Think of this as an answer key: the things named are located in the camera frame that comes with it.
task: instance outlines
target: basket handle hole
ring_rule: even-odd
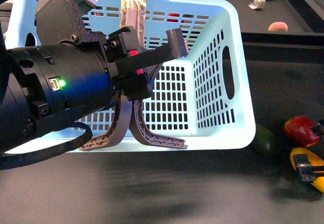
[[[231,57],[228,46],[222,51],[222,67],[223,67],[223,80],[228,99],[232,99],[235,94],[234,79],[232,71]]]
[[[36,39],[33,34],[28,33],[26,37],[25,47],[33,47],[36,45]]]

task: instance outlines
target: light blue plastic basket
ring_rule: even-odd
[[[35,0],[14,0],[7,32],[7,48],[24,47],[27,35],[35,37]],[[99,0],[84,15],[86,29],[110,34],[119,29],[120,0]],[[240,148],[255,134],[245,57],[235,8],[224,0],[147,0],[145,44],[152,49],[167,42],[166,30],[181,28],[190,48],[186,58],[164,63],[155,80],[154,95],[144,101],[144,118],[156,133],[181,137],[188,150]],[[228,47],[234,83],[229,99],[223,78],[222,52]],[[82,118],[94,135],[104,133],[113,110]],[[56,144],[80,135],[65,129],[34,142]],[[117,146],[96,151],[165,151],[143,146],[130,131]]]

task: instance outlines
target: yellow banana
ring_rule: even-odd
[[[305,148],[294,148],[292,152],[290,153],[290,161],[296,170],[295,163],[294,163],[294,155],[296,154],[307,154],[308,160],[313,166],[323,166],[324,161],[315,155],[313,152],[305,149]],[[324,177],[319,177],[316,181],[311,183],[315,188],[317,188],[319,191],[324,193]]]

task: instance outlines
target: red fruit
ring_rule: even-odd
[[[285,123],[286,135],[298,145],[308,148],[318,144],[320,136],[314,134],[311,127],[316,126],[312,119],[296,116]]]

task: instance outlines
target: peach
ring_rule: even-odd
[[[288,26],[284,22],[274,22],[269,26],[268,31],[288,31]]]

